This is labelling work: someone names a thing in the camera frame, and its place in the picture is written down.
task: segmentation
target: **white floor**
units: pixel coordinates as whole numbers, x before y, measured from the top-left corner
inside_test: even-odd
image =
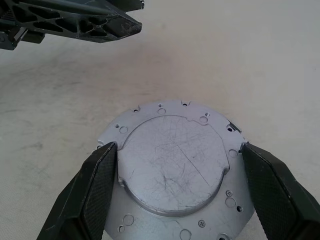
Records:
[[[107,124],[158,100],[221,112],[320,201],[319,12],[317,0],[148,0],[133,37],[0,50],[1,239],[36,239]],[[237,239],[266,239],[256,215]]]

